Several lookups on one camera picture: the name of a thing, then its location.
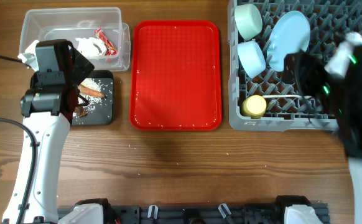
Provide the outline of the white rice pile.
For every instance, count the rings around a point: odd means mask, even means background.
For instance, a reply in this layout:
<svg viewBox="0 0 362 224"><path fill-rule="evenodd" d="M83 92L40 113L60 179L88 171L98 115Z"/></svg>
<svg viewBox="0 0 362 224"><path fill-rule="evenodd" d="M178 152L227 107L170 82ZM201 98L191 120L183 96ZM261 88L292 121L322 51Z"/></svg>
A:
<svg viewBox="0 0 362 224"><path fill-rule="evenodd" d="M74 117L84 117L94 112L99 107L107 106L107 94L109 85L104 83L103 79L86 78L79 86L80 95L88 101L88 105L75 108Z"/></svg>

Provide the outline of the white napkin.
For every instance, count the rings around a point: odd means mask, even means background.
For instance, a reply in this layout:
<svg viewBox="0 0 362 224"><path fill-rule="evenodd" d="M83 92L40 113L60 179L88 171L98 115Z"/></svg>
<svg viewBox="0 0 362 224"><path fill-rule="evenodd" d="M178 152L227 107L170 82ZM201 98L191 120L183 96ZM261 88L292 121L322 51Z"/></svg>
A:
<svg viewBox="0 0 362 224"><path fill-rule="evenodd" d="M90 38L76 38L78 42L77 50L85 57L99 57L105 55L107 47L100 39Z"/></svg>

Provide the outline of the red snack wrapper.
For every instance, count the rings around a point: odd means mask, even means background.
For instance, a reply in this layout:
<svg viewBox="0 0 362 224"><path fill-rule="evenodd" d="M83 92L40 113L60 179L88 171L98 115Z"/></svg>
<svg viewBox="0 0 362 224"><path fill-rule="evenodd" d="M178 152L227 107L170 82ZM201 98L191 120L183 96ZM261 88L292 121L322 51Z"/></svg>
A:
<svg viewBox="0 0 362 224"><path fill-rule="evenodd" d="M118 53L116 47L107 38L107 36L105 36L102 28L95 30L95 37L104 43L104 46L106 47L105 55L116 55Z"/></svg>

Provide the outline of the brown food scrap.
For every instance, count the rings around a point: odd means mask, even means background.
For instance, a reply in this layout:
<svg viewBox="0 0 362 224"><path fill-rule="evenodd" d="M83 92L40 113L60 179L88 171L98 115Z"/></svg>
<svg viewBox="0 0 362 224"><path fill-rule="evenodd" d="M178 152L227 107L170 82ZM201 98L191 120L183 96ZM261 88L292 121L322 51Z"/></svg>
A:
<svg viewBox="0 0 362 224"><path fill-rule="evenodd" d="M76 118L82 118L88 115L87 110L83 106L78 106L75 108L73 116Z"/></svg>

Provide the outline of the light blue plate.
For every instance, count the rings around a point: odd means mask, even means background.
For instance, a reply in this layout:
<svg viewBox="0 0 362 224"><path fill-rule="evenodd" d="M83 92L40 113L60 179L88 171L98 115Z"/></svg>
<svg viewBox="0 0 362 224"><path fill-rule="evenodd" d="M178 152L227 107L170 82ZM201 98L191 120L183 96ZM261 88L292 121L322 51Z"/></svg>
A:
<svg viewBox="0 0 362 224"><path fill-rule="evenodd" d="M284 14L275 24L269 37L269 66L275 72L283 72L285 56L299 50L305 52L309 46L310 33L308 19L300 11Z"/></svg>

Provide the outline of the yellow cup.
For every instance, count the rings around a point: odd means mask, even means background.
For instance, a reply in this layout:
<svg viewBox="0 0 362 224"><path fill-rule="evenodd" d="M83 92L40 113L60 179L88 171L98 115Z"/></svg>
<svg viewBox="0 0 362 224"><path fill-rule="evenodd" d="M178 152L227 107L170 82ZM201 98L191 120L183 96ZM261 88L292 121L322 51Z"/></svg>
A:
<svg viewBox="0 0 362 224"><path fill-rule="evenodd" d="M259 95L253 95L243 101L241 114L252 119L258 119L266 112L266 100Z"/></svg>

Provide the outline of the light blue bowl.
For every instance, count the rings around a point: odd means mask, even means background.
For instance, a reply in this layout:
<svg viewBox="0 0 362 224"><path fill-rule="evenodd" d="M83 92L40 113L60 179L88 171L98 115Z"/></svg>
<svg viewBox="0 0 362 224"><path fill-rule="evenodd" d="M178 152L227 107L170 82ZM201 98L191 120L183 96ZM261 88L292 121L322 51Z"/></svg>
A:
<svg viewBox="0 0 362 224"><path fill-rule="evenodd" d="M254 78L266 68L266 61L258 43L255 41L238 44L238 57L249 78Z"/></svg>

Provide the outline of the mint green bowl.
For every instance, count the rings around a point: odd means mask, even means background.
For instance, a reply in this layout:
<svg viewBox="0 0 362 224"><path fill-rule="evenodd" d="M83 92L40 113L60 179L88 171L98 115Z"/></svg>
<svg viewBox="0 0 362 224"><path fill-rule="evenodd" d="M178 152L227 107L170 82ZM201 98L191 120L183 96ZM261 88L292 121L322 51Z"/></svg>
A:
<svg viewBox="0 0 362 224"><path fill-rule="evenodd" d="M236 27L245 40L251 40L262 31L262 17L254 4L236 6L234 10Z"/></svg>

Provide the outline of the white plastic spoon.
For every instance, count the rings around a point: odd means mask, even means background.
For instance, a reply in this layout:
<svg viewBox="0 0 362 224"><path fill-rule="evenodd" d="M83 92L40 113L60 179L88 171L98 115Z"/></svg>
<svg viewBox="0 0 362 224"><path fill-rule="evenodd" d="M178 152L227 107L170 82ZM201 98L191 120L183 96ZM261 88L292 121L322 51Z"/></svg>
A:
<svg viewBox="0 0 362 224"><path fill-rule="evenodd" d="M263 95L263 98L298 98L298 99L311 99L312 96L301 96L301 95Z"/></svg>

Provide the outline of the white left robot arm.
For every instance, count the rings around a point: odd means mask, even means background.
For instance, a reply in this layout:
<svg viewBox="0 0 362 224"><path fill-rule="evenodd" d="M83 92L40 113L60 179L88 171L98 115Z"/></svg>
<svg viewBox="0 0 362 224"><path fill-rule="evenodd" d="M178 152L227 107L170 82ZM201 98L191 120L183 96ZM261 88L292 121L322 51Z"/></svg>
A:
<svg viewBox="0 0 362 224"><path fill-rule="evenodd" d="M57 184L65 140L78 102L78 85L94 65L69 40L39 42L37 71L21 98L25 128L17 178L3 223L56 223Z"/></svg>

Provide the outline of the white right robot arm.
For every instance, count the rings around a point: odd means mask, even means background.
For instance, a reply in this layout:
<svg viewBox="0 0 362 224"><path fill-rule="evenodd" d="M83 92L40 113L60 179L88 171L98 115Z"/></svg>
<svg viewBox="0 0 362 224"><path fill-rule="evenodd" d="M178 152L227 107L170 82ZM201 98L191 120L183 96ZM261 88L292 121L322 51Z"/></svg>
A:
<svg viewBox="0 0 362 224"><path fill-rule="evenodd" d="M336 117L353 183L355 223L362 223L362 45L345 59L345 76L325 70L321 61L299 51L284 59L284 78L294 81L302 96L320 100Z"/></svg>

